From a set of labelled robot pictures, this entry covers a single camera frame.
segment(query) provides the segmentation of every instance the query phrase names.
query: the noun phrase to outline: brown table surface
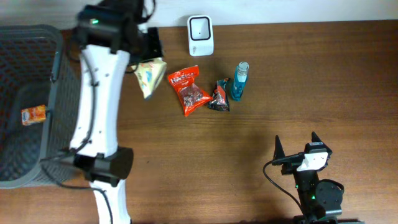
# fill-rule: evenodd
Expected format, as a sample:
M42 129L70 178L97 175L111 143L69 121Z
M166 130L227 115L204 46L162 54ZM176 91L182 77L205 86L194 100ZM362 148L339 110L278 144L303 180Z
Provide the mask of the brown table surface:
M300 210L262 174L278 134L287 155L311 132L333 150L319 173L346 187L341 218L398 220L398 21L214 27L212 56L188 53L185 27L161 28L170 74L199 65L197 85L249 80L231 112L205 107L185 118L164 80L149 101L134 75L124 77L118 140L135 158L127 208L142 223L232 223L292 218ZM268 168L297 193L292 176ZM69 184L86 185L80 180ZM57 187L0 191L0 223L97 223L93 193Z

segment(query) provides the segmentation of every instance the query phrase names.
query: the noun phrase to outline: white backdrop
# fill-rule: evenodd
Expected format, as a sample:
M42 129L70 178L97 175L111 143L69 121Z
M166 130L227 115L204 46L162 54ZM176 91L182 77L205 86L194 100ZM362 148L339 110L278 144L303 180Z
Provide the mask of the white backdrop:
M0 25L75 25L85 4L98 0L1 0ZM194 14L214 25L398 19L398 0L157 0L151 26L185 26Z

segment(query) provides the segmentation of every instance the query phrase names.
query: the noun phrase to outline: red package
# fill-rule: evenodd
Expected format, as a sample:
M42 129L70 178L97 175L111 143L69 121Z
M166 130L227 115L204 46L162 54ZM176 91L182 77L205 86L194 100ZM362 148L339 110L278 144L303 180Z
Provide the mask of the red package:
M194 82L199 75L198 66L184 68L169 75L167 78L171 86L177 92L178 98L184 109L184 115L188 116L196 108L209 102L212 97L197 87Z

